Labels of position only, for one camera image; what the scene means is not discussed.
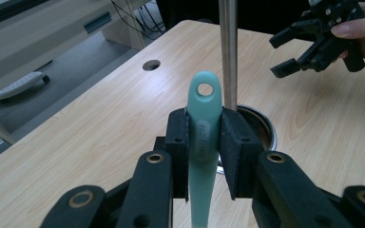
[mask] teal plastic object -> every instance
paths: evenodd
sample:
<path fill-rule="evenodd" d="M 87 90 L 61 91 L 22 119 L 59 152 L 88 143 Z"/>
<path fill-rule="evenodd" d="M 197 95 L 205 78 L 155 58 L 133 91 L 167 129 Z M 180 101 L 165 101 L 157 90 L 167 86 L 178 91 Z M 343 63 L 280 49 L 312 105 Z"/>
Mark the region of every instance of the teal plastic object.
<path fill-rule="evenodd" d="M 212 92 L 204 95 L 200 85 L 210 85 Z M 210 202 L 219 159 L 221 121 L 221 84 L 210 71 L 194 75 L 188 92 L 189 166 L 188 186 L 192 227 L 207 227 Z"/>

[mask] table surface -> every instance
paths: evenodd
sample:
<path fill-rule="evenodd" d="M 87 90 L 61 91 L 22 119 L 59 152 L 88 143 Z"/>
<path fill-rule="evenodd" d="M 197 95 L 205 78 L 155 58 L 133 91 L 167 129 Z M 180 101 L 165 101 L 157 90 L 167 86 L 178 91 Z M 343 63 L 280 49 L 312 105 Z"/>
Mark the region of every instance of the table surface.
<path fill-rule="evenodd" d="M 0 155 L 0 227 L 38 227 L 68 190 L 106 191 L 132 177 L 139 157 L 164 136 L 168 114 L 186 106 L 192 76 L 222 83 L 220 27 L 184 21 Z M 238 103 L 266 115 L 277 151 L 291 156 L 319 187 L 341 196 L 365 185 L 365 68 L 342 61 L 326 70 L 277 79 L 270 67 L 299 57 L 311 43 L 273 49 L 271 35 L 239 30 Z M 151 60 L 161 65 L 151 71 Z M 251 200 L 232 201 L 217 175 L 209 227 L 256 227 Z M 189 203 L 174 199 L 174 227 L 189 227 Z"/>

